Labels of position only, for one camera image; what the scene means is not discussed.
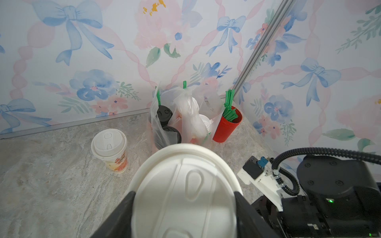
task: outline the paper coffee cup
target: paper coffee cup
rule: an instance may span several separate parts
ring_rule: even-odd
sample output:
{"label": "paper coffee cup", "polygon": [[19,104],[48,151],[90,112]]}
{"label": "paper coffee cup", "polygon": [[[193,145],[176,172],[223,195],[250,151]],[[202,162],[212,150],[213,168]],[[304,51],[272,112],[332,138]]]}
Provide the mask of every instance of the paper coffee cup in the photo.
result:
{"label": "paper coffee cup", "polygon": [[117,129],[103,130],[91,142],[93,155],[116,174],[123,173],[127,168],[126,147],[126,135]]}

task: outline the wall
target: wall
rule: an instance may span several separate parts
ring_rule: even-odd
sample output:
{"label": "wall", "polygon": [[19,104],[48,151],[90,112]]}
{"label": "wall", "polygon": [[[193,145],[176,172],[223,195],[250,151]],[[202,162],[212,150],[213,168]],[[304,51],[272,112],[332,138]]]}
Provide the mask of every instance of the wall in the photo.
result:
{"label": "wall", "polygon": [[[299,0],[239,92],[276,153],[334,147],[381,154],[381,1]],[[285,162],[291,172],[303,157]],[[369,164],[376,180],[381,167]]]}
{"label": "wall", "polygon": [[0,133],[149,108],[159,82],[224,95],[280,2],[1,1]]}

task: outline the gray stone surface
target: gray stone surface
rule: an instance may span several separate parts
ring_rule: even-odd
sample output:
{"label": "gray stone surface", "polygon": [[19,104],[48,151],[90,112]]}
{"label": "gray stone surface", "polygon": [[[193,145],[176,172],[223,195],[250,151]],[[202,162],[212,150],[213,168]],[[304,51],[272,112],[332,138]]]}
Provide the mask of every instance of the gray stone surface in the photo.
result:
{"label": "gray stone surface", "polygon": [[[89,237],[122,200],[134,173],[149,156],[147,113],[0,141],[0,237]],[[128,140],[128,167],[113,174],[90,150],[107,128]],[[246,118],[225,143],[208,148],[234,173],[253,154],[274,156]],[[243,195],[262,194],[240,181]]]}

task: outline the black cup lid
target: black cup lid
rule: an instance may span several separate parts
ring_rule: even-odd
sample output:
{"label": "black cup lid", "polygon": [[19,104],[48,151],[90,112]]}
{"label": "black cup lid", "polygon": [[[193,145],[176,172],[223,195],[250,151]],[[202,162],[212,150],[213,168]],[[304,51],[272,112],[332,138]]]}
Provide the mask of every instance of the black cup lid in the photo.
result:
{"label": "black cup lid", "polygon": [[180,132],[179,132],[176,128],[173,128],[172,126],[164,126],[164,127],[163,127],[163,130],[164,130],[164,131],[172,131],[172,132],[176,132],[176,133],[177,133],[177,143],[178,143],[178,144],[181,143],[181,134],[180,134]]}
{"label": "black cup lid", "polygon": [[160,124],[162,126],[168,125],[168,122],[171,119],[172,115],[173,113],[169,108],[163,105],[159,106],[159,109],[157,110],[157,116],[159,117]]}
{"label": "black cup lid", "polygon": [[[171,126],[164,126],[163,127],[163,130],[164,131],[172,131],[172,132],[176,132],[177,133],[177,143],[181,143],[181,134],[178,130],[176,130],[175,128],[171,127]],[[162,136],[161,133],[155,133],[154,134],[154,142],[155,142],[155,146],[156,148],[158,148],[159,150],[163,149],[164,147],[166,147],[167,145],[164,144],[164,138]]]}

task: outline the plastic bag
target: plastic bag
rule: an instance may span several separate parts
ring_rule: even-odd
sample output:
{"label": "plastic bag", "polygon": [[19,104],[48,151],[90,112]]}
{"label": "plastic bag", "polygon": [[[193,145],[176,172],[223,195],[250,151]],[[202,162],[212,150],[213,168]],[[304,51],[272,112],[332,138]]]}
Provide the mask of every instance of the plastic bag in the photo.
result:
{"label": "plastic bag", "polygon": [[[156,88],[147,122],[147,140],[152,147],[152,153],[178,141],[177,133],[164,131],[157,116],[158,99],[156,97],[160,86]],[[175,87],[160,90],[161,105],[169,108],[173,115],[168,126],[181,134],[181,143],[192,143],[207,146],[219,124],[224,111],[223,101],[217,91],[210,85],[200,85],[182,89]],[[205,115],[209,119],[209,130],[201,119]]]}

